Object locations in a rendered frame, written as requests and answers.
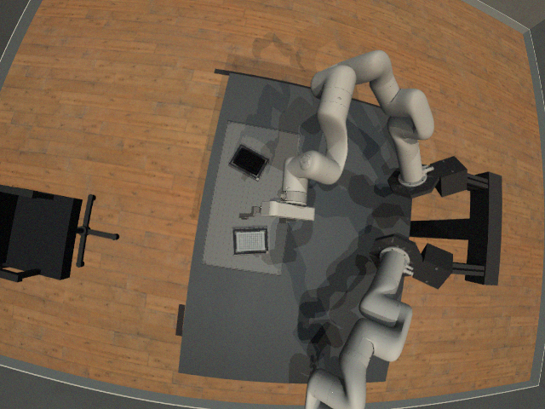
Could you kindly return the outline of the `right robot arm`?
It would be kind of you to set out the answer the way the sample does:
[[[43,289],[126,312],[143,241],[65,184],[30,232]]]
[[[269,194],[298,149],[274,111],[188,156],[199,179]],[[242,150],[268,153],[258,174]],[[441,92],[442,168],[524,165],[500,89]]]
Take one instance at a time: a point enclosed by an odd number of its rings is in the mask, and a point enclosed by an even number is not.
[[[399,183],[416,187],[426,181],[433,166],[422,166],[418,140],[430,138],[434,131],[427,97],[419,89],[400,89],[389,56],[374,50],[313,76],[311,91],[320,99],[316,116],[324,132],[326,154],[307,151],[284,161],[282,192],[278,195],[281,201],[306,203],[308,179],[326,185],[338,181],[347,159],[346,120],[354,87],[368,82],[381,109],[390,116],[387,130],[397,154]]]

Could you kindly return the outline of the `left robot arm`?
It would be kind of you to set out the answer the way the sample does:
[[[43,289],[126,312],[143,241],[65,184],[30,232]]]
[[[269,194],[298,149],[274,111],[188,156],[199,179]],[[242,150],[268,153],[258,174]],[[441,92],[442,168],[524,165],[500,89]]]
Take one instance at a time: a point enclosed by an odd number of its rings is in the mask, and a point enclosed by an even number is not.
[[[391,297],[402,273],[412,276],[413,268],[408,254],[398,247],[384,248],[379,257],[376,275],[359,303],[359,312],[367,319],[357,320],[339,354],[343,379],[322,368],[313,371],[305,409],[364,409],[370,357],[392,362],[403,350],[413,312],[410,305]]]

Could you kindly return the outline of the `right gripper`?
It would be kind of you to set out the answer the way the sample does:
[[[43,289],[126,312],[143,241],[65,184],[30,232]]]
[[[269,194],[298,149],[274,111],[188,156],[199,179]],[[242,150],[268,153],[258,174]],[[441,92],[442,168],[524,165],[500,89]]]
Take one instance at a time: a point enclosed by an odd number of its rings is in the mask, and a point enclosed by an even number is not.
[[[315,208],[305,205],[307,203],[299,201],[263,201],[261,207],[252,206],[251,213],[240,213],[239,218],[248,220],[260,212],[261,216],[280,217],[279,223],[313,221]]]

